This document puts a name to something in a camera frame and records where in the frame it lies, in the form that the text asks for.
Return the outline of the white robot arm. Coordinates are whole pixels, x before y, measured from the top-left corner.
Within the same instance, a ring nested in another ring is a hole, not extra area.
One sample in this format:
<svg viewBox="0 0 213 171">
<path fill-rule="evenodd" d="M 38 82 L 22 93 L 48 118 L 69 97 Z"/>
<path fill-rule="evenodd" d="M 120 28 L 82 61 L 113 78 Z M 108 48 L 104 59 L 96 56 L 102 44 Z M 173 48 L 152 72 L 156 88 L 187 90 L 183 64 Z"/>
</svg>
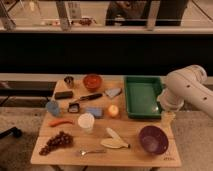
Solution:
<svg viewBox="0 0 213 171">
<path fill-rule="evenodd" d="M 174 70 L 164 78 L 165 88 L 157 97 L 163 109 L 161 124 L 167 127 L 185 102 L 190 103 L 213 121 L 213 90 L 204 86 L 207 73 L 200 65 Z"/>
</svg>

